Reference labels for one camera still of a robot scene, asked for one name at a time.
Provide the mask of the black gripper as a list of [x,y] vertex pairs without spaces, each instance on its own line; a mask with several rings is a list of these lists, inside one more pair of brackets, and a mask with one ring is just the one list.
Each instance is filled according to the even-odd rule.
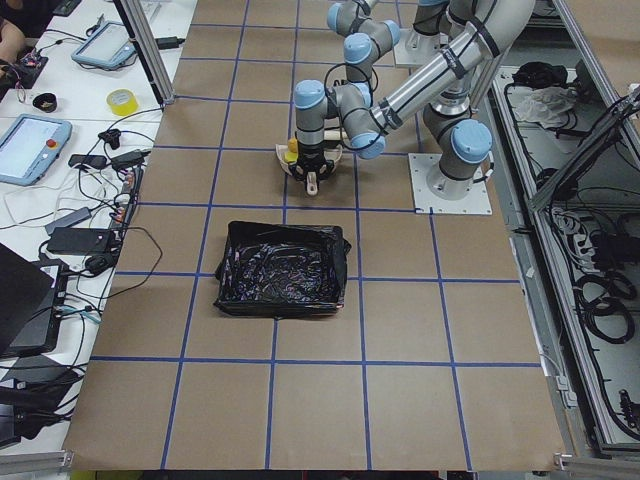
[[292,176],[297,181],[307,181],[310,173],[316,175],[316,180],[326,180],[334,172],[334,161],[328,159],[324,153],[307,155],[299,153],[292,164]]

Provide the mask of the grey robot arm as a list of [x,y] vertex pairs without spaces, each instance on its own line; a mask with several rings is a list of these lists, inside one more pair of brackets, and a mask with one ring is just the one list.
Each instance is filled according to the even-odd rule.
[[371,17],[376,0],[336,2],[327,12],[327,26],[344,38],[343,56],[349,83],[371,80],[373,65],[400,40],[400,28],[393,20]]
[[328,87],[302,80],[294,89],[297,157],[284,170],[310,186],[331,176],[325,156],[325,123],[337,119],[350,148],[362,159],[384,151],[385,138],[423,107],[446,119],[468,113],[468,83],[481,62],[503,54],[534,9],[532,1],[421,1],[415,29],[426,37],[444,34],[448,43],[381,101],[370,87],[373,65],[401,40],[398,25],[376,21],[372,1],[345,1],[327,12],[327,25],[344,39],[345,83]]

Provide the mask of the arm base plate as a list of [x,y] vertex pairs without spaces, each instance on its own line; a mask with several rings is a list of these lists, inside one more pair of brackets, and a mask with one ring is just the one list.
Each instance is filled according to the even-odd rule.
[[395,66],[419,68],[428,63],[446,41],[444,34],[426,36],[413,29],[401,29],[400,40],[393,49]]
[[441,155],[408,155],[414,211],[436,215],[491,215],[484,172],[478,167],[468,180],[452,180],[440,170]]

